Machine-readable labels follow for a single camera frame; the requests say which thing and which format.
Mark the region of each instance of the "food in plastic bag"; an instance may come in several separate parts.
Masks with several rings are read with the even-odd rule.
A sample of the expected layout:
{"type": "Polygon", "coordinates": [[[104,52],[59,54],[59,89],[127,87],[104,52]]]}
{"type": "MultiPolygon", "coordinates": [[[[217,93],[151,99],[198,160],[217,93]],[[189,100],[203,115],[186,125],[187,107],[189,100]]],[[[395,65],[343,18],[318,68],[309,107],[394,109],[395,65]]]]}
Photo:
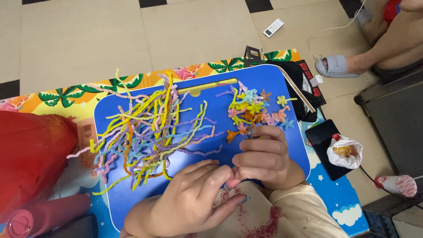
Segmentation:
{"type": "Polygon", "coordinates": [[[334,165],[356,169],[363,159],[362,151],[363,146],[357,141],[335,134],[332,136],[332,141],[327,149],[327,156],[334,165]]]}
{"type": "Polygon", "coordinates": [[[78,142],[63,116],[0,111],[0,224],[22,205],[47,201],[78,142]]]}

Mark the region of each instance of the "red plastic bag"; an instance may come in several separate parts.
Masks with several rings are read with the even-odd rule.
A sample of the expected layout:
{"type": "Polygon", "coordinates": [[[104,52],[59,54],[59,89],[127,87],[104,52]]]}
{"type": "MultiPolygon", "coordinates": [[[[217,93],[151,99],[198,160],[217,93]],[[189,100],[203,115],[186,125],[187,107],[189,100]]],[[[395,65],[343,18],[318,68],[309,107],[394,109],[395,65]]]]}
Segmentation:
{"type": "Polygon", "coordinates": [[[63,116],[0,111],[0,224],[22,205],[47,201],[78,142],[63,116]]]}

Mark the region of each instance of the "beige sleeve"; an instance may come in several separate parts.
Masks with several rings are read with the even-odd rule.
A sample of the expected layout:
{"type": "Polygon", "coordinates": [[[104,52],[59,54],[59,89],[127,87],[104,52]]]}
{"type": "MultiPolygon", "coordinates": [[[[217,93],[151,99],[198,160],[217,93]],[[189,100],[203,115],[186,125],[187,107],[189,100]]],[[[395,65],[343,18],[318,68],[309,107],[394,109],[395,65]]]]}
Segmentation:
{"type": "Polygon", "coordinates": [[[276,190],[269,201],[307,238],[349,237],[327,213],[323,200],[310,185],[276,190]]]}

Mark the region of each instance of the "slide sandal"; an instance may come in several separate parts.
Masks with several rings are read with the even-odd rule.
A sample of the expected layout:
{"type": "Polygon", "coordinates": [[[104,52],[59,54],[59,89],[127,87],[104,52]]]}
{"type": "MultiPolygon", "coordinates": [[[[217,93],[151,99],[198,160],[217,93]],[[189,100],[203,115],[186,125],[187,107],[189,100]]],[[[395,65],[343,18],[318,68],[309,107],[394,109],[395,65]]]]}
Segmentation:
{"type": "Polygon", "coordinates": [[[358,10],[354,13],[355,22],[357,23],[358,27],[362,30],[363,26],[366,22],[373,19],[373,13],[367,9],[361,9],[359,12],[358,10]]]}
{"type": "Polygon", "coordinates": [[[360,74],[347,73],[345,56],[336,55],[325,57],[327,61],[327,70],[322,59],[316,61],[316,69],[319,74],[326,77],[358,77],[360,74]]]}

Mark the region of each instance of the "black phone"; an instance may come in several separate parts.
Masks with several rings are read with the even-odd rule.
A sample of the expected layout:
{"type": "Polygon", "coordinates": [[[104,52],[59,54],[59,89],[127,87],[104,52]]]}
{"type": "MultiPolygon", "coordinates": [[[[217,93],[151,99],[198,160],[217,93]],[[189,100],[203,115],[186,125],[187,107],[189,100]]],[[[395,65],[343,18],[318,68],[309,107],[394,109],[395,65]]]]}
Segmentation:
{"type": "Polygon", "coordinates": [[[332,181],[348,174],[352,170],[334,165],[329,161],[327,149],[332,141],[332,136],[334,134],[340,134],[332,120],[327,120],[306,130],[305,134],[332,181]]]}

